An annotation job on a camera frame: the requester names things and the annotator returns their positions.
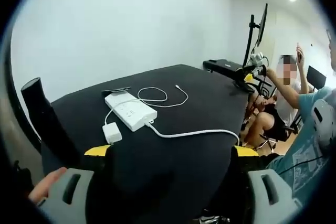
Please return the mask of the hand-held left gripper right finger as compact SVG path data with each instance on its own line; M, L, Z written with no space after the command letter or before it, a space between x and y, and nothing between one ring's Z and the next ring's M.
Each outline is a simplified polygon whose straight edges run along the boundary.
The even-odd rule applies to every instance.
M233 223L286 223L301 208L291 187L252 149L232 147L230 182Z

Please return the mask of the person's left hand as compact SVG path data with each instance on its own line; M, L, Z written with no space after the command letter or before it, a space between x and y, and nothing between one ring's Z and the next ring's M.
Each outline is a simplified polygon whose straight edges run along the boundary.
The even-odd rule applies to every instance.
M30 199L30 201L37 204L44 197L48 197L48 192L53 183L55 183L66 171L67 168L61 167L53 172L50 172L29 193L28 198Z

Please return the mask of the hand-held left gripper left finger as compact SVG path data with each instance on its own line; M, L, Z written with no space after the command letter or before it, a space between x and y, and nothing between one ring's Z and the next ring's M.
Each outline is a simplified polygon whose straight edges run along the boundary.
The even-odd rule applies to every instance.
M103 167L111 145L93 147L85 152L84 165L68 168L49 188L48 196L38 203L51 223L87 223L87 194L94 172Z

